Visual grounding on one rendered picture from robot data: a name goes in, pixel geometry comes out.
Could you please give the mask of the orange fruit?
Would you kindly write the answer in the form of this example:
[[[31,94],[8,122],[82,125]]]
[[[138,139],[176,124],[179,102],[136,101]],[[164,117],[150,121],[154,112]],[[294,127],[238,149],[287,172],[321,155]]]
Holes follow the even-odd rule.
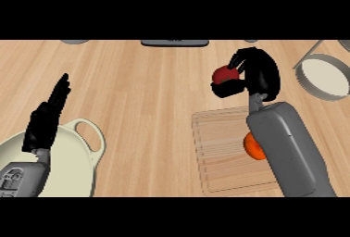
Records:
[[[263,160],[266,159],[266,154],[263,151],[263,148],[257,141],[254,140],[253,134],[249,133],[244,139],[244,147],[249,155],[256,159],[256,160]]]

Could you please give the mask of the dark grey appliance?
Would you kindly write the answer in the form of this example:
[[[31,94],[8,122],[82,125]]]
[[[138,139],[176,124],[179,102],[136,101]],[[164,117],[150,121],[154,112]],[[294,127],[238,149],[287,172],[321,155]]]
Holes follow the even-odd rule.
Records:
[[[210,40],[141,40],[144,46],[154,47],[203,47]]]

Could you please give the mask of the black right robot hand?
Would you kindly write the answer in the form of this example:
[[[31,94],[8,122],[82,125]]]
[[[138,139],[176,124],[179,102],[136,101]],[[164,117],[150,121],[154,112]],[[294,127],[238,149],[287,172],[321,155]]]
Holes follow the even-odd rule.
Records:
[[[240,79],[222,84],[212,82],[213,93],[226,98],[249,91],[250,95],[265,94],[265,102],[274,101],[281,91],[281,76],[277,62],[268,52],[256,47],[240,49],[226,67],[238,69]]]

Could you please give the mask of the wooden cutting board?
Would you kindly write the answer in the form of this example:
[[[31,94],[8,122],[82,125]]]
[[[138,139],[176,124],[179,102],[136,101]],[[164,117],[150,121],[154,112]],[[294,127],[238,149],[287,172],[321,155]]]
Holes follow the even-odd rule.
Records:
[[[194,113],[194,144],[203,192],[207,196],[235,196],[280,188],[269,163],[250,157],[249,107]]]

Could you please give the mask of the red tomato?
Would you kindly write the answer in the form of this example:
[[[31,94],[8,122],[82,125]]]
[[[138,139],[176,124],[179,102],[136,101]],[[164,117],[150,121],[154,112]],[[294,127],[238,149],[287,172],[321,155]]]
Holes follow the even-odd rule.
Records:
[[[215,84],[222,84],[229,80],[238,80],[238,79],[240,79],[238,69],[237,68],[229,69],[226,66],[219,68],[212,75],[212,81]]]

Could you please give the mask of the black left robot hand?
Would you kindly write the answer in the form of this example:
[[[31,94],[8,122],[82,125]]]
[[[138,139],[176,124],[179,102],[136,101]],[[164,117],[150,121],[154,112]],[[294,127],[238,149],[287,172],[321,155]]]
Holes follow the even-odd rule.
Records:
[[[30,153],[34,149],[40,148],[49,149],[54,145],[60,119],[70,92],[68,74],[65,73],[55,85],[49,99],[31,112],[23,144],[24,152]]]

